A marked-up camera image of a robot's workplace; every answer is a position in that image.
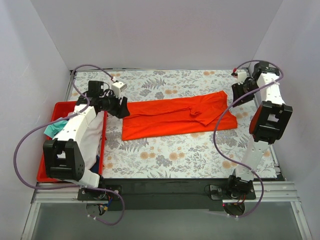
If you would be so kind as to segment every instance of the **red cloth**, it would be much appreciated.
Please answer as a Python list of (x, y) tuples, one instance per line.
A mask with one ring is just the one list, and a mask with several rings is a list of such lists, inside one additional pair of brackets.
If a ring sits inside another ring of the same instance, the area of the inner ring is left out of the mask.
[[(127, 106), (130, 116), (123, 119), (123, 141), (208, 132), (215, 129), (219, 116), (227, 109), (227, 94), (219, 91), (193, 97), (128, 102)], [(237, 127), (237, 118), (228, 111), (218, 130)]]

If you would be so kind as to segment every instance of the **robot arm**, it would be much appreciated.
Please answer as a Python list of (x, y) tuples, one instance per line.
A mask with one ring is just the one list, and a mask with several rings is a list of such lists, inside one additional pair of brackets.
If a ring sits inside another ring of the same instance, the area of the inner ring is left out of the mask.
[[(92, 188), (99, 186), (101, 176), (86, 168), (79, 149), (80, 142), (89, 124), (99, 112), (108, 111), (119, 119), (130, 115), (127, 107), (128, 99), (119, 98), (119, 93), (126, 85), (121, 83), (122, 89), (115, 95), (113, 90), (104, 90), (103, 84), (103, 81), (89, 81), (86, 96), (90, 99), (90, 106), (81, 114), (71, 118), (54, 139), (44, 142), (44, 164), (48, 177)], [(86, 104), (87, 100), (80, 96), (74, 113), (79, 112)]]
[[(245, 93), (276, 80), (279, 70), (270, 67), (266, 62), (259, 62), (255, 64), (252, 76), (253, 78), (248, 77), (244, 80), (240, 75), (240, 82), (232, 85), (234, 101)], [(293, 112), (293, 108), (283, 101), (278, 84), (272, 84), (260, 92), (262, 102), (251, 120), (249, 127), (251, 137), (241, 161), (254, 170), (270, 145), (282, 137)], [(236, 105), (244, 104), (253, 98), (253, 94), (249, 95)], [(254, 174), (248, 168), (238, 165), (233, 175), (229, 177), (228, 190), (234, 196), (248, 194), (252, 189), (253, 180)]]

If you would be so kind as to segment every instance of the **wall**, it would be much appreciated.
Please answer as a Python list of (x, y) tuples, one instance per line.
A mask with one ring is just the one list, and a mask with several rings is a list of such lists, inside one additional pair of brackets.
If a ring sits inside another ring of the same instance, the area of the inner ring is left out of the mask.
[[(16, 177), (14, 150), (64, 100), (69, 73), (29, 0), (0, 0), (0, 23), (0, 239), (17, 240), (34, 191)], [(36, 183), (43, 141), (39, 131), (18, 153), (19, 169), (31, 184)]]
[(67, 67), (233, 69), (282, 0), (31, 0)]
[(293, 114), (275, 151), (284, 176), (296, 184), (314, 239), (320, 239), (319, 43), (320, 2), (284, 0), (254, 57), (285, 74), (281, 95)]

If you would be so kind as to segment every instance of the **gray floor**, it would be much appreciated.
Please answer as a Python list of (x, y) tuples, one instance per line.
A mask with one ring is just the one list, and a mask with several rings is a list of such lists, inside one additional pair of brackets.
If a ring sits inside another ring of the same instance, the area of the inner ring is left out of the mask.
[[(246, 203), (251, 208), (255, 203)], [(98, 207), (90, 208), (95, 214)], [(106, 212), (115, 220), (119, 212)], [(127, 210), (116, 226), (87, 217), (86, 204), (42, 203), (33, 240), (300, 240), (290, 202), (263, 202), (236, 220), (206, 210)]]

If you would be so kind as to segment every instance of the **white cloth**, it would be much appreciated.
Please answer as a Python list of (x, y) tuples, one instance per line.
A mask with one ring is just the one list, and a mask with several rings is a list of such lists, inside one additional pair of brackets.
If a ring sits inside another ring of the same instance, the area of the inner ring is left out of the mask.
[(88, 128), (80, 142), (80, 152), (85, 167), (90, 169), (96, 163), (96, 156), (99, 152), (99, 143), (102, 134), (104, 122), (104, 112), (99, 112), (97, 116), (90, 122)]

